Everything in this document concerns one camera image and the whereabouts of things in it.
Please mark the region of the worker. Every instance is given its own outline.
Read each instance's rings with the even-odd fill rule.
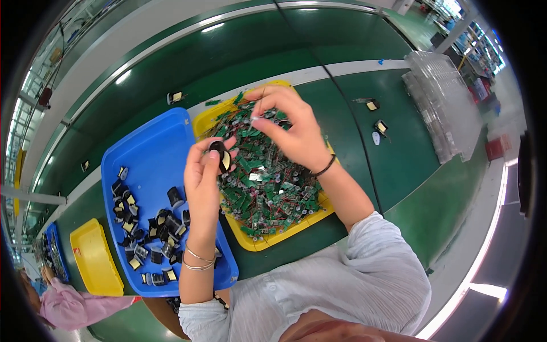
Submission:
[[[179,279],[183,331],[207,341],[420,341],[431,287],[399,228],[373,203],[327,150],[312,108],[298,94],[267,85],[246,94],[256,101],[252,126],[292,161],[308,168],[346,227],[347,250],[327,247],[299,261],[235,283],[230,309],[213,299],[215,235],[219,211],[219,154],[205,153],[211,137],[193,145],[184,170],[192,217]],[[262,116],[278,108],[292,123],[286,131]],[[224,141],[227,149],[235,138]]]
[[[452,31],[455,25],[456,25],[456,20],[454,19],[453,16],[450,16],[449,20],[445,24],[446,29],[449,31]]]
[[[19,278],[39,320],[50,328],[71,331],[87,327],[141,299],[134,296],[103,297],[78,292],[55,277],[50,267],[42,267],[41,272],[42,278],[48,284],[48,289],[41,295],[32,286],[26,272],[20,271]]]

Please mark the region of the yellow tray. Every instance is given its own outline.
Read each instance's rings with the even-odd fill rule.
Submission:
[[[285,85],[293,89],[295,92],[296,90],[286,81],[282,80],[276,80],[271,81],[266,84],[279,84],[279,85]],[[233,102],[235,100],[236,96],[233,98],[224,101],[222,103],[219,103],[218,105],[211,107],[210,109],[204,111],[203,113],[199,114],[193,121],[192,121],[192,127],[194,129],[194,135],[196,137],[196,140],[200,140],[202,138],[201,135],[205,133],[207,130],[214,127],[216,124],[216,121],[214,118],[221,115],[222,113],[226,112],[229,109],[234,109],[237,107],[236,105],[233,105]],[[328,144],[328,147],[331,151],[331,153],[334,153],[332,147],[330,144]],[[222,199],[224,196],[220,195],[220,204],[222,205]],[[226,214],[226,219],[228,220],[228,223],[230,224],[230,227],[232,228],[232,231],[234,232],[234,235],[236,236],[237,242],[241,245],[241,247],[245,248],[248,251],[251,252],[258,252],[262,251],[271,245],[274,245],[280,241],[283,241],[294,234],[303,231],[304,229],[308,228],[314,223],[317,223],[321,221],[323,218],[329,216],[334,212],[333,206],[330,204],[329,199],[325,195],[324,191],[319,192],[319,205],[323,208],[327,209],[326,211],[319,210],[318,212],[313,213],[312,215],[306,216],[305,219],[303,219],[300,224],[293,223],[288,228],[287,231],[283,233],[279,233],[279,230],[276,230],[275,235],[270,234],[268,237],[266,237],[264,240],[260,241],[253,241],[252,238],[248,237],[247,234],[245,234],[240,228],[242,225],[242,222],[237,221],[234,219],[234,216],[232,214]]]
[[[89,293],[111,297],[124,295],[124,283],[114,265],[104,230],[96,218],[73,231],[70,244]]]

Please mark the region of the hand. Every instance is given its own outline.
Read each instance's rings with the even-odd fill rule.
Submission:
[[[293,126],[288,131],[265,118],[252,121],[253,127],[269,136],[290,160],[313,173],[327,167],[332,157],[313,110],[295,91],[286,86],[266,85],[248,92],[245,98],[260,99],[255,103],[251,117],[260,117],[265,110],[275,107],[290,119]]]
[[[184,169],[184,189],[190,210],[191,225],[198,229],[207,229],[208,232],[215,231],[220,209],[220,193],[217,186],[220,156],[216,150],[203,153],[216,140],[222,141],[222,138],[207,138],[190,147]],[[235,143],[236,138],[231,137],[224,142],[224,146],[230,149]],[[236,154],[237,150],[230,152],[232,158]]]
[[[51,279],[55,278],[55,273],[49,266],[42,267],[41,271],[42,278],[45,280],[46,283],[51,284]]]

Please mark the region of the blue tray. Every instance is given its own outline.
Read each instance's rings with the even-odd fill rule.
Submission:
[[[54,254],[53,248],[51,246],[55,245],[55,248],[57,249],[57,254],[59,255],[59,260],[61,261],[61,267],[63,268],[63,271],[65,272],[64,277],[63,277],[63,275],[59,274],[59,272],[57,272],[57,277],[62,282],[68,282],[68,278],[70,277],[70,275],[68,274],[68,269],[67,269],[66,263],[65,263],[65,257],[63,256],[63,250],[61,248],[61,244],[60,244],[60,241],[59,241],[59,235],[57,234],[57,226],[55,225],[55,223],[51,222],[49,224],[49,226],[45,229],[45,237],[48,239],[49,252],[51,253],[51,255]]]
[[[142,125],[128,134],[105,153],[101,162],[102,189],[108,225],[114,243],[122,242],[124,230],[121,224],[114,223],[114,202],[112,201],[112,184],[118,179],[120,166],[129,168],[127,178],[123,183],[129,186],[139,210],[139,228],[148,231],[148,219],[154,218],[161,208],[170,209],[167,191],[176,186],[183,198],[184,167],[190,146],[195,143],[190,116],[183,108],[171,109],[162,115]],[[183,210],[188,209],[188,203],[177,208],[173,213],[181,218]],[[181,247],[188,238],[190,228],[182,236]],[[161,248],[163,242],[155,239],[145,245],[150,251],[152,246]],[[239,275],[234,256],[228,246],[224,231],[217,223],[217,248],[222,257],[214,270],[214,290],[224,289],[235,284]],[[150,261],[148,253],[144,265],[133,271],[127,262],[124,248],[116,245],[124,273],[131,287],[143,297],[176,297],[179,296],[178,281],[171,281],[164,286],[148,286],[142,283],[141,273],[161,274],[161,268],[169,267],[169,261],[163,257],[161,265]],[[174,264],[173,270],[180,276],[181,265]]]

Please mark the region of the white shirt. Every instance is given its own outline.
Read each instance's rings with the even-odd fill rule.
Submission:
[[[230,310],[213,299],[182,304],[180,323],[193,342],[277,342],[301,314],[412,334],[431,287],[399,228],[377,212],[350,231],[347,252],[329,246],[230,289]]]

